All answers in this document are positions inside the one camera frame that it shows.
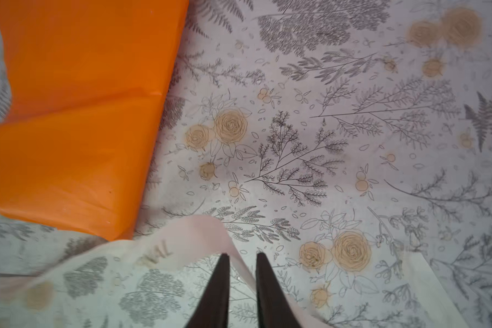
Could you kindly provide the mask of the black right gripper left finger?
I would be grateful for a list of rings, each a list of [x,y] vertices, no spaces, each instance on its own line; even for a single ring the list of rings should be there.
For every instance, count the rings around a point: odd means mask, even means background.
[[[230,257],[222,254],[186,328],[227,328],[230,299]]]

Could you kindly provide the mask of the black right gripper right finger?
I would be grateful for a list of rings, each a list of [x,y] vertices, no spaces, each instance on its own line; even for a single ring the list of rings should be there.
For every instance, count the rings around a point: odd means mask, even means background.
[[[265,253],[256,256],[256,295],[260,328],[301,328]]]

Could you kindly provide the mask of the white ribbon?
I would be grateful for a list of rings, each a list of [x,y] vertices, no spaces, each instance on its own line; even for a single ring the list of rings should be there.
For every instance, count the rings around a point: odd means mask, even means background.
[[[77,327],[78,308],[93,311],[117,303],[105,320],[129,317],[152,327],[168,312],[180,309],[183,283],[175,273],[202,258],[230,257],[230,271],[256,294],[256,270],[241,258],[224,224],[207,215],[183,217],[136,241],[99,245],[69,258],[39,276],[0,277],[0,308],[12,314],[34,312],[32,320],[6,319],[8,327]],[[301,327],[326,322],[286,299]],[[257,295],[254,315],[258,323]]]

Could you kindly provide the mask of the orange wrapping paper sheet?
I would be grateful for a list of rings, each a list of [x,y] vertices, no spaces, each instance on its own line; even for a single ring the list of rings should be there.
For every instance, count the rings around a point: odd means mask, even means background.
[[[187,1],[0,1],[0,214],[133,233]]]

